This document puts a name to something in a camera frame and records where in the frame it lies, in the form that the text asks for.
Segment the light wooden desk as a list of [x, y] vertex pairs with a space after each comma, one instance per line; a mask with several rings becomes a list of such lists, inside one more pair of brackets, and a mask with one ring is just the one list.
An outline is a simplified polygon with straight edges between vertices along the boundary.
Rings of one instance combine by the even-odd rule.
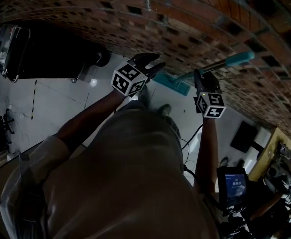
[[282, 143], [288, 150], [291, 150], [291, 140], [278, 128], [272, 130], [271, 137], [263, 149], [256, 164], [248, 174], [250, 181], [257, 182], [262, 174], [267, 170], [275, 156], [277, 145]]

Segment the person in white shirt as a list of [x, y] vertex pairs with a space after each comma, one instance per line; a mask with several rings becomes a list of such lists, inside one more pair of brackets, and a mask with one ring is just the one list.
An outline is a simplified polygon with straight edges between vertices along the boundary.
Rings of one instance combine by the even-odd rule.
[[219, 239], [173, 120], [137, 102], [76, 157], [47, 138], [9, 177], [0, 212], [11, 239]]

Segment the small black monitor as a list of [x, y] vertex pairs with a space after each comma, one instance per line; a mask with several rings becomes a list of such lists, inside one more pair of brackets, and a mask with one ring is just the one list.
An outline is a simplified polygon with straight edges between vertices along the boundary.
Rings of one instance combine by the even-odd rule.
[[216, 171], [221, 206], [227, 208], [243, 203], [247, 195], [248, 181], [245, 169], [223, 166]]

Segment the person's left forearm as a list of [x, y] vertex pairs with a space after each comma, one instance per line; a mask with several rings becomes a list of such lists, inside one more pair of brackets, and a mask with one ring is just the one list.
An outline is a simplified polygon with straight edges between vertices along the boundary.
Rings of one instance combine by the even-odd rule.
[[56, 134], [73, 153], [124, 101], [126, 97], [112, 90], [69, 120]]

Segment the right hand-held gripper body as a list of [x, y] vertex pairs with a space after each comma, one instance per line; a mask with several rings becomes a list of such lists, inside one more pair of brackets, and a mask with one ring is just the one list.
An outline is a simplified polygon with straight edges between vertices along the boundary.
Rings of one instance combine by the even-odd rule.
[[212, 89], [203, 86], [195, 86], [197, 96], [194, 97], [196, 112], [201, 113], [204, 118], [218, 119], [226, 109], [224, 96], [219, 84]]

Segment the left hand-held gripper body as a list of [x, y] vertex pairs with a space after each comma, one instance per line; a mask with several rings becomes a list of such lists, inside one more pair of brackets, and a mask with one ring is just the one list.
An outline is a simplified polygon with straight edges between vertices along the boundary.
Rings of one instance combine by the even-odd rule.
[[122, 95], [133, 96], [142, 90], [148, 80], [146, 73], [137, 69], [136, 65], [124, 59], [114, 70], [111, 86]]

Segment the black wheeled cart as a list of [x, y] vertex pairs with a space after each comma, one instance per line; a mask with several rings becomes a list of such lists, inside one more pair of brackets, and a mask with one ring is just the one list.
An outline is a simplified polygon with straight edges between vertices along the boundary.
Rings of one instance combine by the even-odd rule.
[[109, 51], [101, 44], [48, 25], [0, 25], [0, 73], [22, 79], [70, 79], [85, 68], [104, 67]]

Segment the person's beige trousers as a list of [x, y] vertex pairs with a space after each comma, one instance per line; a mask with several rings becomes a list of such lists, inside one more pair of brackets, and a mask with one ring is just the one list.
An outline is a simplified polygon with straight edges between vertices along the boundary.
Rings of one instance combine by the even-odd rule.
[[147, 86], [138, 92], [138, 99], [136, 100], [138, 109], [142, 111], [158, 114], [158, 110], [150, 106], [150, 94]]

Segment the person's right forearm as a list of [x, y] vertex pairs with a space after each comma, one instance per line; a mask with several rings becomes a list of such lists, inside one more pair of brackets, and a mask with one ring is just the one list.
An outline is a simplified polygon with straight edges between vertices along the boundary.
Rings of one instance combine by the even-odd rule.
[[195, 169], [198, 182], [194, 182], [194, 188], [198, 194], [215, 192], [217, 168], [218, 141], [215, 119], [203, 118], [203, 130]]

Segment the black floor mat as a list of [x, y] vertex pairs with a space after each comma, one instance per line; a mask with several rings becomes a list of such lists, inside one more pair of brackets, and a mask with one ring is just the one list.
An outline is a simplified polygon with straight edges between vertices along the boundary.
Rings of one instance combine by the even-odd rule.
[[254, 139], [258, 133], [256, 127], [242, 122], [237, 130], [230, 146], [242, 153], [247, 153], [250, 148], [255, 149], [259, 153], [262, 153], [264, 148], [257, 144]]

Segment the teal mop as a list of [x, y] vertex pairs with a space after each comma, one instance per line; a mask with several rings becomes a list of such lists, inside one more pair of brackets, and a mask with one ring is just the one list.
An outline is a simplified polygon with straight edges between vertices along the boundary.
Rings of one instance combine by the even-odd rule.
[[[242, 63], [249, 62], [254, 59], [255, 55], [253, 52], [241, 52], [235, 55], [232, 55], [224, 60], [215, 62], [206, 67], [200, 68], [198, 71], [200, 74], [205, 74], [208, 72], [212, 72], [214, 70], [224, 68], [224, 67], [233, 67], [234, 65], [239, 65]], [[190, 85], [185, 82], [187, 79], [192, 79], [194, 77], [194, 72], [189, 72], [179, 77], [174, 77], [164, 72], [158, 73], [153, 80], [157, 83], [162, 84], [165, 87], [168, 87], [179, 94], [187, 96]]]

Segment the grey white round device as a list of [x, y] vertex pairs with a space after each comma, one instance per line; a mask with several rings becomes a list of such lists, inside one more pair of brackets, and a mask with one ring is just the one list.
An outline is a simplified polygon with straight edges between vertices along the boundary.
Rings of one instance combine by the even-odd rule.
[[284, 144], [277, 147], [264, 181], [273, 193], [291, 196], [291, 150]]

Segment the person's grey shoe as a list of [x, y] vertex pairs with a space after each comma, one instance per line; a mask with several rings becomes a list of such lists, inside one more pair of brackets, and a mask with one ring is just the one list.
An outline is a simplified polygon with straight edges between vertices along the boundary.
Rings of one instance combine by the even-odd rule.
[[169, 116], [171, 113], [172, 107], [170, 104], [164, 104], [160, 108], [158, 108], [157, 112], [161, 116]]

